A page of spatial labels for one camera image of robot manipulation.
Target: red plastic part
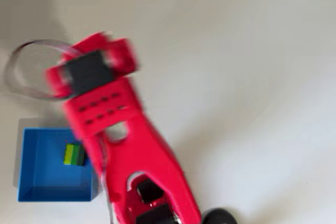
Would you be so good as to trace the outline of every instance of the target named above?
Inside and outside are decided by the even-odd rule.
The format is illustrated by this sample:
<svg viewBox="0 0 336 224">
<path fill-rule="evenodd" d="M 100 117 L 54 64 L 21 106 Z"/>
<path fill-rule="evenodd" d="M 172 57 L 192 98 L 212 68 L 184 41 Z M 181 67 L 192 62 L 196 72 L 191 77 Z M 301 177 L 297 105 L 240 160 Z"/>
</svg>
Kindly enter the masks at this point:
<svg viewBox="0 0 336 224">
<path fill-rule="evenodd" d="M 102 49 L 111 57 L 117 79 L 64 103 L 70 125 L 86 151 L 98 174 L 102 173 L 104 144 L 107 155 L 106 180 L 110 200 L 122 224 L 134 224 L 138 215 L 166 202 L 182 224 L 199 224 L 201 214 L 174 154 L 145 117 L 130 79 L 124 75 L 135 70 L 134 54 L 125 39 L 108 42 L 103 34 L 95 34 L 74 45 L 87 52 Z M 49 69 L 51 86 L 59 92 L 66 85 Z M 125 139 L 110 141 L 105 129 L 116 123 L 128 128 Z M 152 206 L 145 205 L 128 190 L 129 178 L 138 172 L 154 181 L 165 191 L 165 197 Z"/>
<path fill-rule="evenodd" d="M 71 94 L 70 85 L 63 79 L 60 66 L 47 69 L 47 82 L 52 83 L 54 95 L 57 97 L 67 97 Z"/>
</svg>

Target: white table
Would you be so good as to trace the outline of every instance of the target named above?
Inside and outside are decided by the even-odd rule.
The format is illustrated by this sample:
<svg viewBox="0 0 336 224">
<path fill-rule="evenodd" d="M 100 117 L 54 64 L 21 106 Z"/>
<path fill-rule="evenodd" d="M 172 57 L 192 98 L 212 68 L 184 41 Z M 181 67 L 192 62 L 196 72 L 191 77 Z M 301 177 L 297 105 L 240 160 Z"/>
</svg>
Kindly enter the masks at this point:
<svg viewBox="0 0 336 224">
<path fill-rule="evenodd" d="M 0 70 L 26 40 L 100 30 L 133 41 L 136 86 L 202 211 L 334 223 L 336 0 L 0 0 Z M 31 49 L 20 62 L 37 87 L 49 54 Z M 0 223 L 108 223 L 102 196 L 16 201 L 18 128 L 64 120 L 58 105 L 0 92 Z"/>
</svg>

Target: black component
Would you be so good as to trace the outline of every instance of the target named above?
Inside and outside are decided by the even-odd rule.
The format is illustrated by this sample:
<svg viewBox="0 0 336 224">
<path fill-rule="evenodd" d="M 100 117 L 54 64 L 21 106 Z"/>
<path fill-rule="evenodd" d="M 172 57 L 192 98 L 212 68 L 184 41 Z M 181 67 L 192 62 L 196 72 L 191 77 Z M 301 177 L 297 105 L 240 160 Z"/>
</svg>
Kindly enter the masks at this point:
<svg viewBox="0 0 336 224">
<path fill-rule="evenodd" d="M 102 52 L 92 51 L 65 64 L 75 95 L 84 94 L 113 81 L 112 70 L 105 64 Z"/>
<path fill-rule="evenodd" d="M 216 208 L 205 215 L 202 224 L 237 224 L 237 221 L 226 210 Z"/>
<path fill-rule="evenodd" d="M 137 189 L 145 204 L 162 198 L 164 194 L 163 190 L 150 179 L 139 183 Z"/>
<path fill-rule="evenodd" d="M 138 216 L 136 220 L 136 224 L 177 224 L 167 204 Z"/>
</svg>

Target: blue container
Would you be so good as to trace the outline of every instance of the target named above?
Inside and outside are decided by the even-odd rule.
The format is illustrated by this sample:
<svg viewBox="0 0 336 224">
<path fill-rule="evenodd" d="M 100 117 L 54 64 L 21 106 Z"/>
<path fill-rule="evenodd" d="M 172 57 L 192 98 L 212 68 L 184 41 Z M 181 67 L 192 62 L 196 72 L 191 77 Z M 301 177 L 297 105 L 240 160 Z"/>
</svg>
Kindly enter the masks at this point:
<svg viewBox="0 0 336 224">
<path fill-rule="evenodd" d="M 18 201 L 91 201 L 98 180 L 88 158 L 83 166 L 63 163 L 70 129 L 25 128 Z"/>
</svg>

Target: red robotic gripper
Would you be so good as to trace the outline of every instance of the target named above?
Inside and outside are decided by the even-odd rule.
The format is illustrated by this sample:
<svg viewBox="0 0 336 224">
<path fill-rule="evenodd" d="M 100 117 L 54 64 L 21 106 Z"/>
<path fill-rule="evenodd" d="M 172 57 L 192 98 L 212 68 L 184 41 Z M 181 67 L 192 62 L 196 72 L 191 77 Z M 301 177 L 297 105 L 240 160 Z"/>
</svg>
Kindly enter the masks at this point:
<svg viewBox="0 0 336 224">
<path fill-rule="evenodd" d="M 83 142 L 97 174 L 105 171 L 109 199 L 119 223 L 140 223 L 141 216 L 166 204 L 182 224 L 200 224 L 201 214 L 183 171 L 169 146 L 145 116 L 127 77 L 136 70 L 129 42 L 126 39 L 110 40 L 103 33 L 97 33 L 72 47 L 78 55 L 63 54 L 60 64 L 49 68 L 46 77 L 55 95 L 69 96 L 64 102 L 65 114 L 76 137 Z M 74 94 L 71 78 L 65 70 L 66 63 L 97 50 L 103 53 L 105 63 L 113 72 L 113 80 L 88 92 Z M 121 122 L 127 127 L 127 136 L 112 141 L 106 129 Z M 137 183 L 146 178 L 164 191 L 160 198 L 151 202 L 144 202 L 137 188 Z"/>
</svg>

